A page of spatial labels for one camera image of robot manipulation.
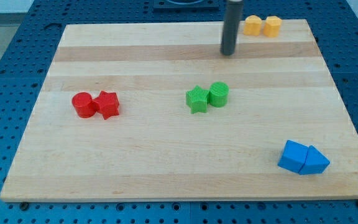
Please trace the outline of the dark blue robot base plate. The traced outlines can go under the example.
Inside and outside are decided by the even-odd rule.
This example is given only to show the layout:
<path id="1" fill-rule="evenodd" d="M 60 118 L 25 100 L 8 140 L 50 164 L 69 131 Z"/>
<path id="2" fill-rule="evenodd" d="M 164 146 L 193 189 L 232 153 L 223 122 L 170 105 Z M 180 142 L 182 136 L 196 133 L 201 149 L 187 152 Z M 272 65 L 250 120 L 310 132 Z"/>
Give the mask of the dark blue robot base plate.
<path id="1" fill-rule="evenodd" d="M 218 0 L 152 0 L 153 10 L 219 9 Z"/>

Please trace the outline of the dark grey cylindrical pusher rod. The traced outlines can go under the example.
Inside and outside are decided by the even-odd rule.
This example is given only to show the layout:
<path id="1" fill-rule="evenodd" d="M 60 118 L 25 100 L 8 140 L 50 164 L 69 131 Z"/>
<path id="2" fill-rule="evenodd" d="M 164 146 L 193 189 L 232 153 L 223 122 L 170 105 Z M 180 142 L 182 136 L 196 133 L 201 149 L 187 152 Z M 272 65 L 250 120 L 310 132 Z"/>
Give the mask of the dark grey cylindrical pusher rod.
<path id="1" fill-rule="evenodd" d="M 227 0 L 220 52 L 230 56 L 235 52 L 239 23 L 242 19 L 244 0 Z"/>

